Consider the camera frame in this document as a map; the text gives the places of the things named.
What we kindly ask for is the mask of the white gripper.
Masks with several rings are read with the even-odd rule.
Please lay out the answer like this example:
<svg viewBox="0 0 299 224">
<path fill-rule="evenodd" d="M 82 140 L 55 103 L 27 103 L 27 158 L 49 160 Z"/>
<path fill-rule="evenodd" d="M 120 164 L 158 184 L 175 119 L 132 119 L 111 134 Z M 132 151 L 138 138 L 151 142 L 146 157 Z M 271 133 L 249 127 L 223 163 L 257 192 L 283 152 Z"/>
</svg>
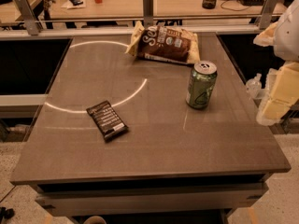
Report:
<svg viewBox="0 0 299 224">
<path fill-rule="evenodd" d="M 285 62 L 267 74 L 264 95 L 256 121 L 264 126 L 279 123 L 299 100 L 299 0 L 293 0 L 278 22 L 271 23 L 253 39 L 261 47 L 274 46 L 274 53 Z"/>
</svg>

